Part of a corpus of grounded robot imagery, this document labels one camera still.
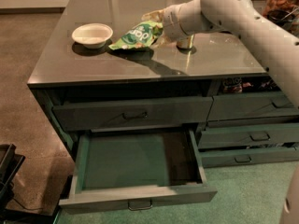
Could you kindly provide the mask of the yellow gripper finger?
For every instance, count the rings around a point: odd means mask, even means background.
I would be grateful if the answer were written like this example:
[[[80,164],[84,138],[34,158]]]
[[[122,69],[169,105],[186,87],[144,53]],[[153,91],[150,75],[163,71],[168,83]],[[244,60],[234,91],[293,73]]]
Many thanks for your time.
[[[155,21],[155,22],[162,22],[164,19],[164,10],[155,10],[149,13],[146,13],[142,16],[142,21]]]

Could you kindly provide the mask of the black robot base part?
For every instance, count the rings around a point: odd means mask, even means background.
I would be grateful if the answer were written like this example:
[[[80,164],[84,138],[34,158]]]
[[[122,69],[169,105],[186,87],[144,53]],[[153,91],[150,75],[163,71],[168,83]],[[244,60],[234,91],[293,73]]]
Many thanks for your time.
[[[12,180],[21,168],[25,157],[15,153],[13,144],[0,145],[0,212],[3,212],[14,197]]]

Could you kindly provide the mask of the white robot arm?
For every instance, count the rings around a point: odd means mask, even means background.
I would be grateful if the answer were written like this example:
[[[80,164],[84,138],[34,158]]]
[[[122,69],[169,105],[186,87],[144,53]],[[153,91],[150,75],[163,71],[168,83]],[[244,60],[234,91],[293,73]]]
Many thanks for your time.
[[[299,107],[299,38],[262,16],[251,0],[192,0],[151,11],[142,19],[163,25],[157,46],[198,33],[230,32]]]

